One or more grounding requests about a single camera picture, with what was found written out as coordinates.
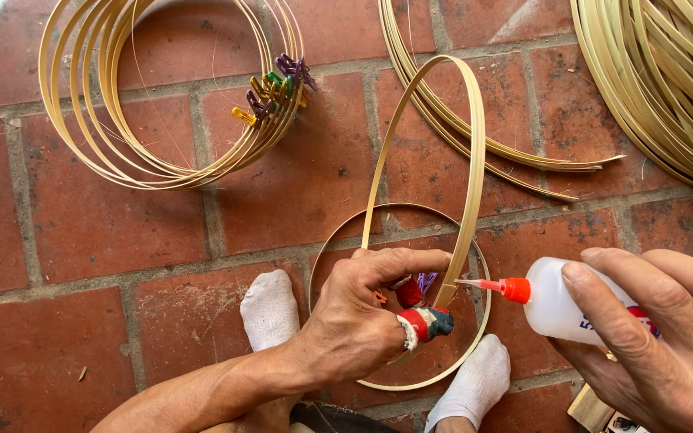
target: foot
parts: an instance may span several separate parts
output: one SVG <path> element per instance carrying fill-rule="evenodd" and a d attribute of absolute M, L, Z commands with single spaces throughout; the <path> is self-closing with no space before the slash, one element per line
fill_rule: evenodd
<path fill-rule="evenodd" d="M 427 417 L 424 433 L 449 417 L 470 420 L 475 430 L 510 388 L 510 355 L 494 334 L 480 340 L 475 352 L 459 367 L 456 378 Z"/>
<path fill-rule="evenodd" d="M 255 278 L 239 313 L 254 352 L 283 343 L 301 330 L 293 284 L 281 269 Z"/>

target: glue bottle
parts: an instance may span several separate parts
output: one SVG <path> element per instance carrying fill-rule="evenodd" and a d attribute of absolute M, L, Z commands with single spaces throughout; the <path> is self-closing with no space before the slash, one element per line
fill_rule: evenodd
<path fill-rule="evenodd" d="M 507 299 L 523 305 L 528 324 L 536 332 L 548 337 L 579 341 L 580 343 L 604 346 L 590 320 L 571 299 L 563 282 L 561 268 L 568 261 L 553 257 L 543 257 L 531 265 L 525 278 L 503 278 L 499 281 L 457 280 L 457 283 L 471 284 L 482 289 L 500 291 Z M 659 331 L 646 314 L 611 278 L 588 267 L 595 272 L 630 311 L 656 338 Z"/>

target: bamboo fiber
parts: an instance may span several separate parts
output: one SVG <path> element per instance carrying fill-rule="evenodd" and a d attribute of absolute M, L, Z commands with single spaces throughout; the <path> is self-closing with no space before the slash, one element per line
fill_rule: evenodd
<path fill-rule="evenodd" d="M 409 82 L 412 77 L 417 73 L 418 67 L 413 60 L 412 55 L 408 52 L 406 45 L 404 44 L 399 28 L 397 27 L 397 21 L 395 20 L 394 10 L 392 8 L 392 2 L 390 0 L 378 0 L 379 1 L 379 13 L 381 18 L 381 28 L 384 34 L 384 42 L 387 44 L 387 51 L 392 59 L 392 65 L 397 73 L 400 82 L 403 84 L 404 88 L 409 87 Z M 411 96 L 411 101 L 419 110 L 419 113 L 424 117 L 425 120 L 432 126 L 435 131 L 451 146 L 453 146 L 459 153 L 464 156 L 470 157 L 470 149 L 462 144 L 456 136 L 451 134 L 447 129 L 444 128 L 443 123 L 447 124 L 453 128 L 457 133 L 469 139 L 472 135 L 472 128 L 466 122 L 464 122 L 459 116 L 454 114 L 437 95 L 429 88 L 429 86 L 421 80 L 421 83 L 416 88 L 415 92 Z M 493 139 L 486 137 L 486 148 L 493 152 L 494 154 L 501 156 L 505 159 L 518 162 L 527 166 L 532 166 L 538 169 L 559 171 L 559 172 L 590 172 L 602 169 L 602 164 L 605 162 L 618 160 L 624 155 L 612 156 L 606 160 L 593 161 L 593 162 L 572 162 L 566 160 L 554 160 L 551 158 L 544 158 L 542 156 L 532 155 L 530 153 L 520 152 L 519 150 L 512 149 L 509 146 L 505 146 Z M 531 185 L 527 182 L 517 179 L 502 170 L 497 169 L 490 163 L 485 163 L 486 170 L 494 173 L 495 175 L 514 183 L 520 187 L 523 187 L 536 194 L 541 194 L 555 199 L 561 200 L 575 200 L 577 197 L 567 196 L 559 192 L 552 192 L 549 190 L 544 190 L 539 186 Z"/>
<path fill-rule="evenodd" d="M 253 28 L 259 46 L 262 73 L 266 75 L 274 67 L 266 36 L 245 1 L 233 1 Z M 199 188 L 256 161 L 280 140 L 300 105 L 303 82 L 294 89 L 290 97 L 285 98 L 275 113 L 266 116 L 258 127 L 245 125 L 243 134 L 232 148 L 206 168 L 194 170 L 190 166 L 180 166 L 159 158 L 133 135 L 122 115 L 117 89 L 117 69 L 122 46 L 128 35 L 131 35 L 135 48 L 133 26 L 152 2 L 153 0 L 87 0 L 79 4 L 72 15 L 65 16 L 68 15 L 64 14 L 67 6 L 73 2 L 60 0 L 46 22 L 42 44 L 39 47 L 39 86 L 42 98 L 50 119 L 65 143 L 82 162 L 106 179 L 140 190 Z M 272 8 L 266 0 L 264 3 L 273 12 L 279 27 L 283 29 L 282 40 L 286 54 L 293 59 L 303 56 L 300 30 L 285 0 L 274 0 L 276 8 Z M 65 25 L 61 28 L 59 22 L 65 22 Z M 59 37 L 52 46 L 56 33 Z M 86 153 L 77 146 L 66 127 L 58 91 L 63 52 L 72 35 L 75 35 L 75 42 L 70 49 L 70 57 L 67 56 L 70 58 L 71 108 L 82 130 L 84 141 L 89 145 L 89 150 L 84 148 L 88 151 Z M 97 64 L 96 75 L 103 103 L 119 130 L 119 135 L 99 122 L 93 107 L 90 85 L 90 67 L 93 62 Z M 85 118 L 90 119 L 91 125 L 88 125 Z M 123 152 L 115 142 L 122 142 L 123 146 L 132 149 L 135 155 L 130 155 L 129 151 Z"/>
<path fill-rule="evenodd" d="M 429 207 L 421 206 L 418 204 L 386 203 L 379 206 L 376 205 L 376 196 L 378 192 L 379 182 L 381 179 L 381 173 L 383 172 L 384 162 L 387 159 L 387 153 L 389 152 L 390 143 L 392 142 L 394 131 L 397 128 L 400 116 L 403 114 L 403 109 L 405 108 L 406 104 L 408 104 L 409 99 L 413 96 L 414 91 L 416 90 L 418 85 L 422 83 L 422 78 L 429 72 L 430 69 L 432 69 L 433 66 L 444 60 L 450 60 L 451 62 L 453 62 L 464 77 L 464 83 L 467 87 L 467 100 L 469 101 L 470 105 L 470 123 L 473 126 L 473 133 L 470 134 L 470 176 L 469 181 L 467 183 L 467 200 L 464 204 L 464 216 L 460 224 L 459 235 L 456 241 L 456 247 L 454 247 L 453 257 L 451 258 L 450 264 L 448 266 L 448 271 L 445 274 L 443 282 L 440 286 L 440 290 L 438 291 L 438 295 L 432 303 L 432 306 L 437 308 L 446 308 L 451 298 L 454 296 L 454 292 L 457 288 L 454 280 L 458 278 L 461 274 L 461 271 L 464 267 L 464 262 L 467 260 L 467 254 L 470 249 L 470 243 L 474 243 L 473 235 L 475 233 L 475 226 L 477 224 L 477 213 L 480 210 L 480 197 L 483 192 L 483 177 L 486 164 L 485 112 L 483 109 L 483 100 L 480 97 L 480 88 L 477 85 L 475 75 L 472 73 L 470 67 L 467 66 L 467 64 L 464 63 L 463 60 L 451 57 L 449 55 L 436 55 L 435 57 L 431 58 L 427 63 L 425 63 L 421 68 L 419 68 L 414 77 L 409 81 L 407 88 L 403 93 L 403 97 L 400 99 L 399 104 L 397 104 L 397 108 L 395 109 L 395 113 L 390 122 L 389 129 L 387 131 L 387 134 L 384 136 L 384 141 L 381 145 L 381 152 L 379 154 L 379 158 L 377 161 L 376 170 L 373 173 L 373 183 L 371 185 L 371 192 L 368 196 L 368 206 L 367 209 L 364 211 L 365 224 L 363 226 L 362 239 L 362 248 L 368 248 L 368 238 L 371 232 L 371 220 L 373 219 L 373 210 L 376 207 L 381 206 L 414 206 L 416 208 L 421 208 L 435 212 L 438 215 L 441 215 L 442 217 L 446 218 L 448 221 L 455 223 L 455 220 L 450 216 L 445 215 L 444 213 L 441 213 L 437 210 L 433 210 Z M 355 217 L 362 214 L 363 212 L 360 212 L 357 215 L 351 217 L 349 220 L 344 222 L 341 225 L 341 227 L 343 227 L 343 225 L 348 223 L 349 221 L 352 221 Z M 328 241 L 326 241 L 326 243 L 322 245 L 322 250 L 320 251 L 320 254 L 317 256 L 317 259 L 314 263 L 312 274 L 314 274 L 314 271 L 316 270 L 317 263 L 319 262 L 320 257 L 322 255 L 322 251 L 325 251 L 325 248 L 328 245 L 329 241 L 332 239 L 333 235 L 331 235 Z M 476 244 L 475 247 L 480 261 L 483 263 L 486 272 L 486 278 L 490 278 L 486 262 L 483 258 L 483 254 L 480 252 L 480 249 L 477 248 Z M 365 380 L 359 380 L 359 382 L 371 388 L 381 389 L 385 391 L 406 391 L 411 389 L 422 388 L 429 384 L 433 384 L 438 380 L 443 379 L 449 374 L 453 373 L 457 368 L 459 368 L 459 366 L 464 362 L 464 360 L 467 359 L 467 357 L 472 353 L 472 351 L 475 350 L 477 343 L 483 336 L 486 323 L 488 321 L 488 315 L 490 313 L 490 291 L 486 296 L 486 310 L 483 320 L 479 326 L 478 332 L 470 347 L 467 349 L 464 355 L 459 360 L 457 360 L 457 362 L 454 363 L 454 365 L 450 366 L 448 369 L 434 376 L 433 378 L 427 379 L 417 384 L 393 386 L 374 384 Z M 310 310 L 312 310 L 314 308 L 314 297 L 311 281 L 309 288 L 309 305 Z M 419 344 L 415 350 L 406 352 L 405 354 L 403 354 L 402 357 L 396 359 L 393 362 L 390 362 L 390 364 L 403 364 L 404 362 L 416 356 L 416 354 L 418 354 L 423 348 L 424 344 Z"/>
<path fill-rule="evenodd" d="M 608 108 L 652 161 L 693 186 L 693 0 L 571 0 Z"/>

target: bottle label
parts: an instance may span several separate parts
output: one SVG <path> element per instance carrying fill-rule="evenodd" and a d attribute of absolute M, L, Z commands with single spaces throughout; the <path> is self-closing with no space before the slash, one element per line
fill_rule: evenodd
<path fill-rule="evenodd" d="M 654 335 L 654 338 L 659 338 L 660 333 L 659 329 L 654 326 L 653 323 L 651 323 L 651 320 L 646 316 L 645 311 L 643 311 L 638 305 L 633 305 L 632 307 L 627 307 L 628 311 L 630 311 L 630 314 L 635 316 L 640 322 L 643 324 L 644 328 L 648 329 L 648 331 L 651 333 L 651 335 Z M 590 320 L 587 319 L 587 316 L 582 315 L 582 321 L 579 324 L 580 328 L 588 329 L 588 330 L 595 330 L 592 327 L 592 324 L 590 323 Z"/>

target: cloth finger wrap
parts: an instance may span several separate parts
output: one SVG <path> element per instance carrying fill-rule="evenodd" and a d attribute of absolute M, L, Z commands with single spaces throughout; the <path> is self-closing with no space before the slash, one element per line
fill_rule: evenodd
<path fill-rule="evenodd" d="M 389 287 L 405 310 L 397 313 L 397 321 L 405 329 L 405 349 L 413 350 L 419 342 L 427 343 L 438 335 L 454 330 L 454 317 L 447 308 L 434 308 L 427 304 L 416 279 L 409 274 Z"/>

